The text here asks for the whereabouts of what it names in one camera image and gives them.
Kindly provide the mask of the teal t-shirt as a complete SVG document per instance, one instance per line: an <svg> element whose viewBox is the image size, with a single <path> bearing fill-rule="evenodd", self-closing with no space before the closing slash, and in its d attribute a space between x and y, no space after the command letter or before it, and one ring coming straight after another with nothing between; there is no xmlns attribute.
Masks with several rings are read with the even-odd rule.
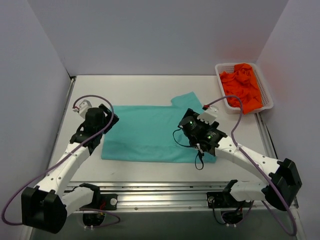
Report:
<svg viewBox="0 0 320 240"><path fill-rule="evenodd" d="M118 105L114 107L119 121L104 136L103 160L198 163L197 151L178 124L187 109L202 112L202 104L194 92L176 96L168 106Z"/></svg>

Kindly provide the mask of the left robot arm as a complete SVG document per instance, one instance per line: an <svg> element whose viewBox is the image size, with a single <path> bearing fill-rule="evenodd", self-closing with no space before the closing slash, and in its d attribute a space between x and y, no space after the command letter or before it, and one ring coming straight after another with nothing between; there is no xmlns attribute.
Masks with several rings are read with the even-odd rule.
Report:
<svg viewBox="0 0 320 240"><path fill-rule="evenodd" d="M105 105L80 108L84 121L70 138L56 166L35 187L21 194L22 224L49 233L58 233L73 212L86 208L99 210L103 204L100 188L82 183L65 193L80 166L92 155L101 139L119 118Z"/></svg>

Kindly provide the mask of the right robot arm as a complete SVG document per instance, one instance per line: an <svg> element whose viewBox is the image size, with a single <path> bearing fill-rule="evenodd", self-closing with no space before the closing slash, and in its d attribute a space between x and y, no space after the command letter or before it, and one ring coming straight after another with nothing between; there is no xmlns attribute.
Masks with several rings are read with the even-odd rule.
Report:
<svg viewBox="0 0 320 240"><path fill-rule="evenodd" d="M222 158L259 178L258 182L232 179L222 191L223 203L232 207L243 201L264 201L286 211L302 187L296 164L288 158L280 161L235 143L218 129L215 112L212 107L201 114L188 108L178 128L199 158L205 155Z"/></svg>

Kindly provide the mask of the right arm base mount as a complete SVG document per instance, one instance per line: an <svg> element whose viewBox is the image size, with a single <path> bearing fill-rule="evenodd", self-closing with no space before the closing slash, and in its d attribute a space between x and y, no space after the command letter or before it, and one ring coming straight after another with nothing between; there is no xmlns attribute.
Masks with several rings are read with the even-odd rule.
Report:
<svg viewBox="0 0 320 240"><path fill-rule="evenodd" d="M207 192L207 206L212 209L214 220L222 226L236 227L253 207L253 201L236 201L223 192Z"/></svg>

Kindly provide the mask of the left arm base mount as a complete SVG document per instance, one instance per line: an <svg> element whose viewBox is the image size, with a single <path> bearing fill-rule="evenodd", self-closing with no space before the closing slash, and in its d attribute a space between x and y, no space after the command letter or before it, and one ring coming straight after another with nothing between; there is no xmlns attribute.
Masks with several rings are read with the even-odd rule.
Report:
<svg viewBox="0 0 320 240"><path fill-rule="evenodd" d="M99 200L81 208L81 210L85 210L82 214L82 223L93 229L120 223L120 217L111 212L117 209L117 204L117 194L101 194Z"/></svg>

